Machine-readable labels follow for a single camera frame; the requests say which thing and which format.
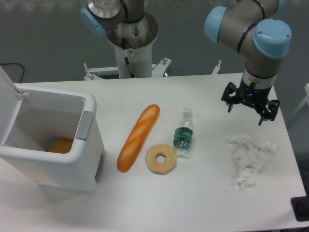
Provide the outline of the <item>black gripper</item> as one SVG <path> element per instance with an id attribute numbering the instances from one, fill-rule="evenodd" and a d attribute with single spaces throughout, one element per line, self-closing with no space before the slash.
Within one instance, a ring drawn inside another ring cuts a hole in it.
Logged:
<path id="1" fill-rule="evenodd" d="M 222 94 L 221 100 L 228 106 L 229 113 L 234 105 L 240 103 L 254 108 L 260 116 L 258 125 L 261 126 L 263 121 L 274 121 L 280 107 L 281 102 L 279 100 L 268 100 L 268 95 L 275 80 L 276 75 L 262 78 L 249 72 L 244 72 L 239 88 L 232 82 L 229 82 Z"/>

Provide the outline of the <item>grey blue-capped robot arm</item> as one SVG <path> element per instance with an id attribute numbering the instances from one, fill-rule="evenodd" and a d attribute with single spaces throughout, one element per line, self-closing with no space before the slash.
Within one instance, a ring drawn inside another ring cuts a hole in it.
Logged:
<path id="1" fill-rule="evenodd" d="M 271 18 L 283 6 L 281 0 L 241 0 L 234 8 L 214 7 L 204 23 L 204 33 L 246 58 L 238 86 L 229 83 L 222 100 L 232 108 L 253 108 L 261 121 L 273 121 L 280 102 L 268 95 L 287 55 L 292 31 Z M 152 45 L 158 23 L 145 12 L 142 0 L 90 0 L 80 11 L 86 26 L 105 36 L 114 46 L 120 78 L 152 77 Z"/>

